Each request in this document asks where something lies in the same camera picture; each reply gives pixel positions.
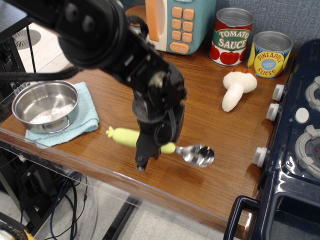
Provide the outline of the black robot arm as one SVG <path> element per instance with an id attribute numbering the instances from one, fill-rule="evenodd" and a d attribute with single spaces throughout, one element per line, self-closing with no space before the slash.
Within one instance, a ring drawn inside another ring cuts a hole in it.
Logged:
<path id="1" fill-rule="evenodd" d="M 136 33 L 116 0 L 12 0 L 30 21 L 53 31 L 72 67 L 59 73 L 3 72 L 3 83 L 69 79 L 82 69 L 100 69 L 132 88 L 140 133 L 135 162 L 144 171 L 161 147 L 181 133 L 187 91 L 184 77 Z"/>

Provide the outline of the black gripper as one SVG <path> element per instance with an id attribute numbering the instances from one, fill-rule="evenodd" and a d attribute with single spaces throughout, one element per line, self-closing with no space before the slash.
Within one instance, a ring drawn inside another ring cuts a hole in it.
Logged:
<path id="1" fill-rule="evenodd" d="M 154 160 L 159 159 L 161 147 L 157 146 L 179 140 L 185 116 L 185 104 L 183 102 L 154 117 L 147 115 L 146 106 L 143 101 L 134 100 L 132 102 L 132 110 L 140 129 L 135 154 L 138 172 L 146 170 L 150 157 Z"/>

